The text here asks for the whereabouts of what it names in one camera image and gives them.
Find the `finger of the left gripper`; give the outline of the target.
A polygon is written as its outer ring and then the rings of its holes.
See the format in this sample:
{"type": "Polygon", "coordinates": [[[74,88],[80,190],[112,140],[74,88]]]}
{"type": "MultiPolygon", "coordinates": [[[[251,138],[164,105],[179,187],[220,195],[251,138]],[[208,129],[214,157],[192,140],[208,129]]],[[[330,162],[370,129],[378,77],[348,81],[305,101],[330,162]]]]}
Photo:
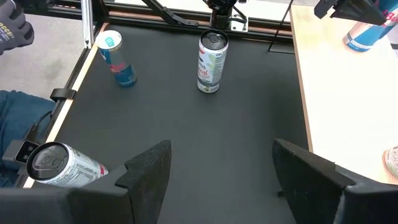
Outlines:
{"type": "Polygon", "coordinates": [[[313,12],[322,19],[333,8],[335,11],[331,18],[383,25],[387,19],[376,2],[376,0],[320,0],[313,12]]]}

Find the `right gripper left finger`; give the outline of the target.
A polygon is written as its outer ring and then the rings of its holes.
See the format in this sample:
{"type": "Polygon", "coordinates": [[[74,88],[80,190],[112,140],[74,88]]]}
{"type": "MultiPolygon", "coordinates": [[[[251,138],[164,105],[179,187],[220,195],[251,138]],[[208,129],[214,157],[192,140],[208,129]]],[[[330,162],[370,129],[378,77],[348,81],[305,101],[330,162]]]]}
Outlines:
{"type": "Polygon", "coordinates": [[[164,140],[82,187],[0,189],[0,224],[157,224],[171,160],[164,140]]]}

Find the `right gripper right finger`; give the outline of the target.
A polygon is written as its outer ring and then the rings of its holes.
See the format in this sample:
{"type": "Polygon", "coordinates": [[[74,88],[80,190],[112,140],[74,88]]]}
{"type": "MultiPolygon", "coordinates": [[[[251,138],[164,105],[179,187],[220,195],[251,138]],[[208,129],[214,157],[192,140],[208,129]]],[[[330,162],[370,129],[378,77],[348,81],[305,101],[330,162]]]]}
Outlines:
{"type": "Polygon", "coordinates": [[[351,172],[283,139],[272,160],[297,224],[398,224],[398,185],[351,172]]]}

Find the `blue Red Bull can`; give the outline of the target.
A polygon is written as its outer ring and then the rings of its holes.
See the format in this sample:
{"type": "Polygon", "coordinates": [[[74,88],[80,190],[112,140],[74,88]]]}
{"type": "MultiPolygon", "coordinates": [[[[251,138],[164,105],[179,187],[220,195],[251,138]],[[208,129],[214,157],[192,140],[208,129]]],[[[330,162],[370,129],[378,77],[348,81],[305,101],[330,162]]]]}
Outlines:
{"type": "Polygon", "coordinates": [[[123,39],[121,34],[115,30],[105,30],[98,34],[96,43],[115,80],[121,86],[134,85],[137,76],[134,67],[127,62],[122,53],[123,39]]]}
{"type": "Polygon", "coordinates": [[[343,42],[357,52],[366,52],[398,23],[398,0],[375,0],[376,7],[386,18],[383,25],[357,22],[345,35],[343,42]]]}

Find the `Celsius Peach Vibe can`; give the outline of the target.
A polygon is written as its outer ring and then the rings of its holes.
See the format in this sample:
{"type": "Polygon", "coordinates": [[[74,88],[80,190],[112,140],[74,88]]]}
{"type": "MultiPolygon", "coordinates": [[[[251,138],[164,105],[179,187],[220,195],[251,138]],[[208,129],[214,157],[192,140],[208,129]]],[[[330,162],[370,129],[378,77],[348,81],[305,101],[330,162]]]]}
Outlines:
{"type": "Polygon", "coordinates": [[[46,142],[34,149],[26,166],[30,178],[59,187],[82,187],[109,173],[96,160],[59,142],[46,142]]]}

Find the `silver Celsius can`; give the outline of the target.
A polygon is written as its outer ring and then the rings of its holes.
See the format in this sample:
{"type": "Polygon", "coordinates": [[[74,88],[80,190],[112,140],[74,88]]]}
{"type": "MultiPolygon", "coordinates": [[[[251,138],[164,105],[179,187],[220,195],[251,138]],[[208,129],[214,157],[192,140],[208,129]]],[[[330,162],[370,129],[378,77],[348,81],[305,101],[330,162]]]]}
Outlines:
{"type": "Polygon", "coordinates": [[[389,173],[398,179],[398,146],[384,151],[383,161],[389,173]]]}

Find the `Celsius Tropical Vibe can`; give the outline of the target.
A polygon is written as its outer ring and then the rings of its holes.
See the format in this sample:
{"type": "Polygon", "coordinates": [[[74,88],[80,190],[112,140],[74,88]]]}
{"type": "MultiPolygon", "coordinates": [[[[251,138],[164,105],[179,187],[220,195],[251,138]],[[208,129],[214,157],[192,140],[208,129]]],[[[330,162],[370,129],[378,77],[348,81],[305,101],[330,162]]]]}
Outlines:
{"type": "Polygon", "coordinates": [[[199,40],[197,87],[204,93],[214,93],[220,87],[228,51],[228,36],[220,31],[204,31],[199,40]]]}

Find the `black table mat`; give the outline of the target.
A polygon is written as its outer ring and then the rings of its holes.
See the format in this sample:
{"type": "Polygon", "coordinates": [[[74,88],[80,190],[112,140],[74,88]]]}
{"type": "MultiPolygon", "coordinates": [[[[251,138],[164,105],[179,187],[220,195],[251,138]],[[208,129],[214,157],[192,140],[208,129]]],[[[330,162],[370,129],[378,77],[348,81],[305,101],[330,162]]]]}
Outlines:
{"type": "Polygon", "coordinates": [[[197,87],[199,35],[110,24],[137,82],[96,54],[55,137],[109,171],[164,140],[170,177],[157,224],[296,224],[274,139],[307,147],[295,57],[230,39],[219,89],[197,87]]]}

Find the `person's hand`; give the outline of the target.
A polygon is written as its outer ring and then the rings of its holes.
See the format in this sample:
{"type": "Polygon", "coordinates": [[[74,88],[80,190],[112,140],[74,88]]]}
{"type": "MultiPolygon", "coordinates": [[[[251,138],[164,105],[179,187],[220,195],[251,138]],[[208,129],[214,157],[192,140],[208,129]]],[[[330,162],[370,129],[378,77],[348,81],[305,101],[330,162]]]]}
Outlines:
{"type": "Polygon", "coordinates": [[[23,8],[14,0],[0,0],[0,55],[33,41],[34,29],[26,21],[23,8]]]}

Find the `silver aluminium post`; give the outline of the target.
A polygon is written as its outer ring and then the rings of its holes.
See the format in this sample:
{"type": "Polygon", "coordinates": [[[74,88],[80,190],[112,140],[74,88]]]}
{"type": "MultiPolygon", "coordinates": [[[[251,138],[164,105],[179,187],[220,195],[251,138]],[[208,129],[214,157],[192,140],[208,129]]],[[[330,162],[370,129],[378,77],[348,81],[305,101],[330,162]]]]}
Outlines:
{"type": "Polygon", "coordinates": [[[81,15],[84,45],[85,48],[90,49],[94,43],[92,0],[81,0],[81,15]]]}

